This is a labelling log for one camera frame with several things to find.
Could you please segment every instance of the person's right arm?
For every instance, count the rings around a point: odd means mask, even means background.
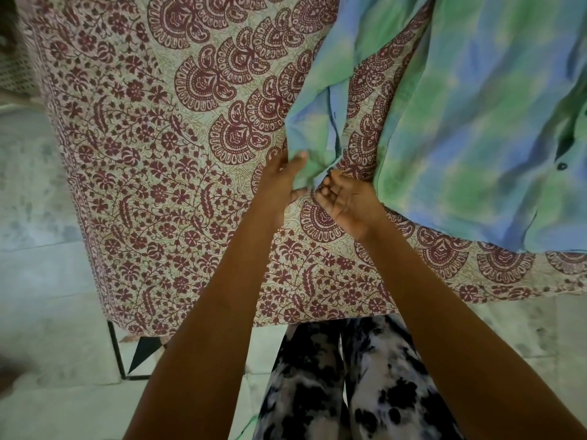
[[[333,171],[325,185],[318,202],[371,256],[467,439],[587,439],[536,372],[426,266],[370,184]]]

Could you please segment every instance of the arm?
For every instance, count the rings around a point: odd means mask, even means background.
[[[230,431],[275,230],[306,154],[270,160],[202,296],[157,363],[124,440],[218,439]]]
[[[587,430],[387,219],[370,184],[335,171],[318,202],[371,256],[465,437],[587,439]]]

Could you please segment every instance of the tie-dye pants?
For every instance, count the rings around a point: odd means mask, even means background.
[[[403,320],[393,314],[290,325],[253,438],[433,440],[463,436]]]

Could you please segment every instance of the person's left arm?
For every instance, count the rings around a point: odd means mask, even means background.
[[[283,211],[308,155],[284,151],[263,171],[222,261],[161,357],[124,440],[221,439],[230,431],[260,286]]]

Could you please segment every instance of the floral tablecloth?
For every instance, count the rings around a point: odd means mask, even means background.
[[[109,319],[165,336],[205,288],[246,210],[338,0],[18,0]],[[422,8],[350,83],[341,168],[370,179]],[[585,289],[587,255],[515,254],[390,212],[467,302]],[[395,311],[363,248],[312,195],[286,211],[256,323]]]

